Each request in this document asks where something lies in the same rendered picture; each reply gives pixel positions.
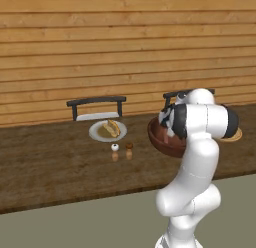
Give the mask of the white round plate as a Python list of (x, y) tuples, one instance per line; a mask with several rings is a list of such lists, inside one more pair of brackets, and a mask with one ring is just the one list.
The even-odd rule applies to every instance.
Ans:
[(112, 137), (111, 134), (104, 128), (105, 123), (106, 120), (94, 123), (89, 128), (89, 136), (92, 139), (100, 142), (116, 142), (123, 139), (126, 136), (127, 128), (123, 123), (116, 121), (116, 124), (120, 129), (120, 134), (117, 137)]

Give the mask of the tan round plate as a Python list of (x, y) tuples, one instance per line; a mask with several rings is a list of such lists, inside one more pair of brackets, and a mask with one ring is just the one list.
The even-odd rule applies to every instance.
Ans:
[(236, 133), (230, 138), (222, 138), (221, 142), (236, 142), (242, 138), (242, 130), (240, 128), (237, 129)]

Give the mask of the brown wooden bowl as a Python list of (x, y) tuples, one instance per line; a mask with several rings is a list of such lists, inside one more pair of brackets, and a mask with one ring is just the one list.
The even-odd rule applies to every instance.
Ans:
[(168, 136), (167, 129), (159, 124), (157, 117), (150, 120), (147, 132), (151, 144), (159, 152), (176, 158), (183, 156), (186, 148), (186, 140), (180, 139), (177, 135), (173, 137)]

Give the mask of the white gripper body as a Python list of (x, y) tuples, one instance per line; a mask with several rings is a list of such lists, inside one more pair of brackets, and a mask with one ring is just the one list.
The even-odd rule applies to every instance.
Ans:
[(167, 135), (169, 137), (173, 137), (175, 135), (174, 131), (172, 130), (172, 124), (170, 122), (171, 112), (172, 107), (168, 106), (167, 108), (163, 108), (158, 115), (158, 122), (162, 127), (167, 129)]

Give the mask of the golden hot dog bun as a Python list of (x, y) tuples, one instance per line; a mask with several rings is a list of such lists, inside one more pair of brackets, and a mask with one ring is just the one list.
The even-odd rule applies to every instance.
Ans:
[(116, 138), (120, 135), (120, 128), (117, 123), (113, 120), (108, 119), (103, 127), (111, 134), (112, 137)]

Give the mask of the black chair with white seat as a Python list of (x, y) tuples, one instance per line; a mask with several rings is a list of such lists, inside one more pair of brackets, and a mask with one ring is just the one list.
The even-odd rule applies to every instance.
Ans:
[[(91, 97), (71, 100), (66, 103), (68, 107), (72, 108), (72, 117), (74, 121), (82, 120), (92, 120), (92, 119), (103, 119), (103, 118), (115, 118), (122, 116), (122, 103), (126, 101), (125, 96), (102, 96), (102, 97)], [(90, 104), (90, 103), (100, 103), (100, 102), (116, 102), (117, 111), (116, 112), (104, 112), (95, 114), (84, 114), (79, 115), (77, 111), (78, 105)]]
[[(208, 91), (210, 91), (213, 95), (215, 94), (215, 89), (213, 88), (205, 88), (207, 89)], [(173, 98), (173, 97), (177, 97), (179, 93), (182, 93), (184, 96), (187, 95), (189, 92), (191, 92), (192, 90), (194, 89), (186, 89), (186, 90), (180, 90), (180, 91), (173, 91), (173, 92), (169, 92), (169, 93), (164, 93), (163, 94), (163, 98), (166, 100), (165, 101), (165, 106), (164, 108), (167, 108), (170, 104), (170, 100)]]

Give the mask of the white-topped salt shaker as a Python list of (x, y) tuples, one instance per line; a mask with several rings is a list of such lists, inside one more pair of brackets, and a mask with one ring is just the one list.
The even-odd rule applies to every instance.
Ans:
[(119, 158), (118, 151), (119, 151), (119, 145), (118, 144), (112, 144), (111, 145), (112, 150), (112, 160), (116, 162)]

